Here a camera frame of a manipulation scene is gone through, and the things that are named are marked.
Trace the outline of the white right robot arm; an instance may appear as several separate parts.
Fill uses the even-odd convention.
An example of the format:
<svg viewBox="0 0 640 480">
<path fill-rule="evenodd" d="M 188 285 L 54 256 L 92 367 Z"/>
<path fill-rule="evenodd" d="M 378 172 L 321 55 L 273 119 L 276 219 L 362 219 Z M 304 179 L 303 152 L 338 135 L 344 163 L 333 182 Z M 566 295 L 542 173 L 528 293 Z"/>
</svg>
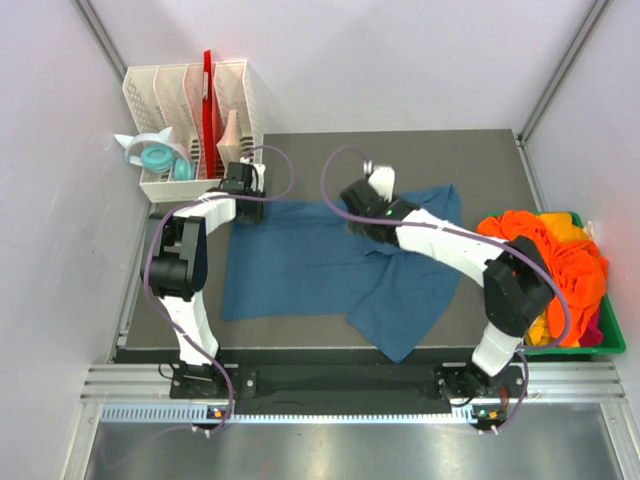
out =
<svg viewBox="0 0 640 480">
<path fill-rule="evenodd" d="M 474 234 L 393 193 L 395 172 L 376 167 L 346 187 L 340 198 L 355 231 L 371 240 L 421 254 L 453 268 L 483 289 L 488 324 L 471 356 L 469 388 L 487 396 L 534 321 L 555 297 L 542 254 L 533 240 L 508 241 Z"/>
</svg>

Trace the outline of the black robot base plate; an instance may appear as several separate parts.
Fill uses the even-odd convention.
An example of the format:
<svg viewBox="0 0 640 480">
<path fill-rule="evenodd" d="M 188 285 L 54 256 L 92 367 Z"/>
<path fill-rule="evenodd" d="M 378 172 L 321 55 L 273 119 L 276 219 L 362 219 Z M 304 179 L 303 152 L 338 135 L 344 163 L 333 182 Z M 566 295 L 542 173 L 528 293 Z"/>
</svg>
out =
<svg viewBox="0 0 640 480">
<path fill-rule="evenodd" d="M 399 363 L 372 348 L 225 349 L 220 361 L 223 372 L 170 362 L 170 397 L 232 399 L 242 414 L 418 414 L 505 407 L 524 389 L 519 365 L 488 378 L 468 348 L 418 348 Z"/>
</svg>

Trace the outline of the blue t shirt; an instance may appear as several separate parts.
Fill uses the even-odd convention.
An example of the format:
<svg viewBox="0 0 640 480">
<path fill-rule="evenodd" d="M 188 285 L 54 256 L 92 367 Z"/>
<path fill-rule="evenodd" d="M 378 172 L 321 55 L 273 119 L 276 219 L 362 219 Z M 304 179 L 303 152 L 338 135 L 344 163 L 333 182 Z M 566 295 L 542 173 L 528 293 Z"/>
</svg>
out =
<svg viewBox="0 0 640 480">
<path fill-rule="evenodd" d="M 221 318 L 344 313 L 391 361 L 409 355 L 451 303 L 458 271 L 348 232 L 323 202 L 277 201 L 231 227 Z"/>
</svg>

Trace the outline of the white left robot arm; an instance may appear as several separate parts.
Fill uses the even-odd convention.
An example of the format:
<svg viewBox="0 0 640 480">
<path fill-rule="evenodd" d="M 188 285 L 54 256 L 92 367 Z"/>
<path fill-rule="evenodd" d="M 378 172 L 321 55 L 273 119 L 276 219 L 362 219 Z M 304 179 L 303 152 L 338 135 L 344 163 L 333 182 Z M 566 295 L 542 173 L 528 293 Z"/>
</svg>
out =
<svg viewBox="0 0 640 480">
<path fill-rule="evenodd" d="M 220 184 L 181 205 L 168 219 L 147 223 L 141 279 L 162 305 L 179 344 L 181 362 L 197 366 L 192 384 L 205 396 L 226 387 L 225 370 L 212 363 L 219 350 L 207 317 L 203 289 L 208 276 L 207 237 L 234 220 L 262 220 L 265 166 L 247 159 L 229 164 Z"/>
</svg>

